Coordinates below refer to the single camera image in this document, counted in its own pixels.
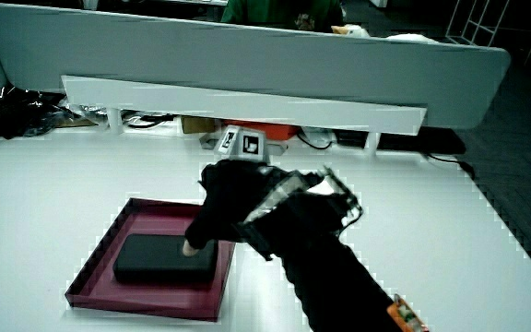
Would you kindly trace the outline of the person's right hand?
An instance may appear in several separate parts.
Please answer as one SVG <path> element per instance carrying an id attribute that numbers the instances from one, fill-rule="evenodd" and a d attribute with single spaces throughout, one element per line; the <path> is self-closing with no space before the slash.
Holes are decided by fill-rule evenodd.
<path id="1" fill-rule="evenodd" d="M 206 198 L 187 228 L 182 252 L 211 240 L 248 243 L 264 259 L 306 251 L 358 221 L 363 208 L 334 172 L 285 171 L 270 164 L 262 135 L 235 126 L 215 146 L 217 162 L 201 172 Z"/>

